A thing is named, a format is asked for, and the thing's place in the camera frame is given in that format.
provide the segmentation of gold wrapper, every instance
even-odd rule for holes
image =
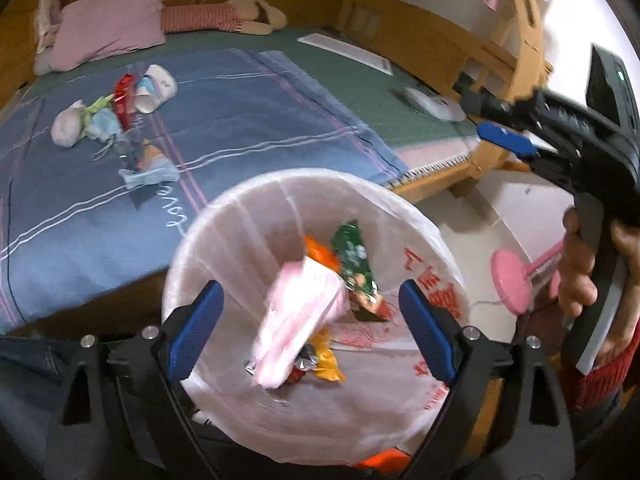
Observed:
[[[313,334],[308,341],[318,358],[318,368],[313,371],[313,374],[327,381],[345,381],[347,378],[338,367],[338,359],[329,348],[329,341],[330,332],[327,327]]]

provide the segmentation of striped plush toy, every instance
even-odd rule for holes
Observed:
[[[229,0],[223,4],[165,7],[162,30],[166,33],[217,29],[264,36],[287,25],[284,13],[264,0]]]

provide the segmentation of human hand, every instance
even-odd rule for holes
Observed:
[[[566,235],[564,254],[558,265],[561,277],[558,300],[567,316],[577,317],[583,306],[588,308],[598,297],[596,286],[590,279],[595,254],[578,235],[580,220],[575,209],[565,213],[562,223]],[[596,365],[612,361],[626,349],[640,318],[640,229],[613,221],[611,238],[618,252],[627,259],[629,276],[616,317],[596,357]]]

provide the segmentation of pink package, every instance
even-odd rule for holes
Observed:
[[[307,257],[282,266],[267,302],[252,350],[253,381],[263,388],[277,388],[312,334],[350,308],[344,280]]]

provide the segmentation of white trash bag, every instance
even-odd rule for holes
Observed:
[[[340,224],[354,218],[394,318],[334,326],[344,382],[311,376],[272,391],[251,386],[244,365],[281,265],[302,259],[303,235],[330,246]],[[409,278],[466,322],[468,300],[451,252],[404,199],[329,170],[252,178],[200,213],[169,270],[163,319],[193,302],[209,280],[225,293],[222,316],[182,386],[231,439],[278,462],[354,464],[397,446],[433,424],[447,395],[398,311],[398,287]]]

